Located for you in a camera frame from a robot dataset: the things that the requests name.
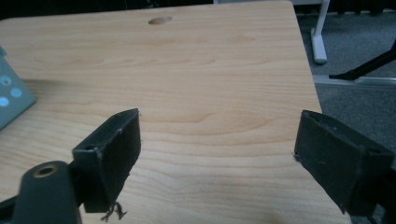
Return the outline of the teal box with blue dots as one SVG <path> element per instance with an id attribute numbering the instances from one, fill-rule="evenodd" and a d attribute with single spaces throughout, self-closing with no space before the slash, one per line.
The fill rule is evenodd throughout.
<path id="1" fill-rule="evenodd" d="M 5 59 L 0 46 L 0 130 L 35 103 L 35 97 Z"/>

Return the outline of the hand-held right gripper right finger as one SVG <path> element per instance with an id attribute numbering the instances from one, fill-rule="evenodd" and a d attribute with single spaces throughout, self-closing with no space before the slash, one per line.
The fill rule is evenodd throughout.
<path id="1" fill-rule="evenodd" d="M 294 158 L 342 212 L 368 217 L 381 205 L 394 215 L 394 153 L 337 119 L 303 111 Z"/>

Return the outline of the grey metal floor rail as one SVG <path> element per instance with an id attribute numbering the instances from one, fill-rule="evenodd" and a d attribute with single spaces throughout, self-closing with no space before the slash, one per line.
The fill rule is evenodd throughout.
<path id="1" fill-rule="evenodd" d="M 359 77 L 355 80 L 329 78 L 324 75 L 314 75 L 313 80 L 320 85 L 352 86 L 361 88 L 394 89 L 396 77 Z"/>

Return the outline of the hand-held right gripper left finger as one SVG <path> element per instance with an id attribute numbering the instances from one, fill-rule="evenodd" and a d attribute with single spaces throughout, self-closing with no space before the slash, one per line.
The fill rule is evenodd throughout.
<path id="1" fill-rule="evenodd" d="M 111 116 L 73 150 L 71 174 L 78 204 L 104 213 L 118 199 L 141 152 L 139 111 Z"/>

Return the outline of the white table leg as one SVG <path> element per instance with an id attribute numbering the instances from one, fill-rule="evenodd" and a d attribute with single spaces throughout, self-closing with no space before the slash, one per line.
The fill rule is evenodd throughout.
<path id="1" fill-rule="evenodd" d="M 313 57 L 316 64 L 325 64 L 327 62 L 327 54 L 323 42 L 322 30 L 330 2 L 331 0 L 320 0 L 317 25 L 310 31 Z"/>

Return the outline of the black stand leg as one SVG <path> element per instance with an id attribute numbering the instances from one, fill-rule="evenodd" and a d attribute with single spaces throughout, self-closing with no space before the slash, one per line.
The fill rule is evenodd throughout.
<path id="1" fill-rule="evenodd" d="M 388 51 L 380 54 L 379 56 L 373 58 L 372 60 L 363 63 L 362 65 L 353 68 L 345 73 L 339 75 L 329 75 L 329 79 L 356 80 L 395 60 L 396 60 L 396 39 L 394 40 L 392 47 Z"/>

